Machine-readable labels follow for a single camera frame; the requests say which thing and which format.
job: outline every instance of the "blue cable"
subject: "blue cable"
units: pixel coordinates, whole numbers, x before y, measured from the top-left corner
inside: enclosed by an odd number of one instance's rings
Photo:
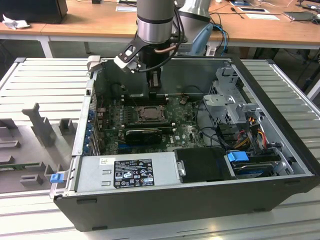
[[[221,56],[222,56],[227,48],[227,36],[226,36],[225,31],[221,27],[219,27],[218,25],[215,25],[215,24],[214,24],[214,26],[222,32],[223,37],[224,37],[224,47],[223,47],[223,51],[221,53]]]

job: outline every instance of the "power supply label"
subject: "power supply label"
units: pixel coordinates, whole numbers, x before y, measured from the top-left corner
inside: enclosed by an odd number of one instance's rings
[[[115,161],[113,172],[116,189],[155,185],[151,159]]]

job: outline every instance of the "floor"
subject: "floor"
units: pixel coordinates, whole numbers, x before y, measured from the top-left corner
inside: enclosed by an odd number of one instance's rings
[[[86,54],[83,42],[51,42],[51,48],[56,58],[87,58],[89,54]],[[113,57],[119,50],[121,50],[125,43],[101,43],[90,42],[90,50],[92,55],[101,55],[103,57]],[[249,59],[255,54],[255,48],[252,47],[249,51]],[[286,73],[286,75],[293,80],[297,81],[299,75],[306,67],[303,64],[303,58],[297,54],[297,49],[280,49],[274,58],[275,63]],[[316,54],[316,50],[310,52],[310,56]],[[229,47],[228,54],[239,54],[238,47]],[[2,40],[0,43],[0,78],[9,69],[14,59],[17,57],[28,58],[44,58],[45,55],[42,51],[41,45],[38,41],[25,41],[25,40]],[[301,88],[304,85],[305,80],[317,69],[319,64],[312,62],[305,73],[299,79],[297,85]],[[320,97],[317,97],[314,101],[317,105],[320,105]]]

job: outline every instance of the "white cloth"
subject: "white cloth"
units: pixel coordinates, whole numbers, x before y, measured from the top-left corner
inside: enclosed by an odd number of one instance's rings
[[[4,14],[2,16],[3,16],[2,23],[10,29],[16,30],[16,29],[30,27],[30,25],[28,25],[28,23],[25,20],[12,20],[6,17]]]

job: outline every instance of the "robotic arm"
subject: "robotic arm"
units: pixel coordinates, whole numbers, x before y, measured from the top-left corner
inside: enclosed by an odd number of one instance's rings
[[[196,39],[196,52],[205,48],[213,26],[208,12],[210,2],[185,0],[178,10],[174,0],[137,0],[135,37],[114,62],[124,71],[146,73],[149,87],[161,88],[161,67],[182,44],[194,45]]]

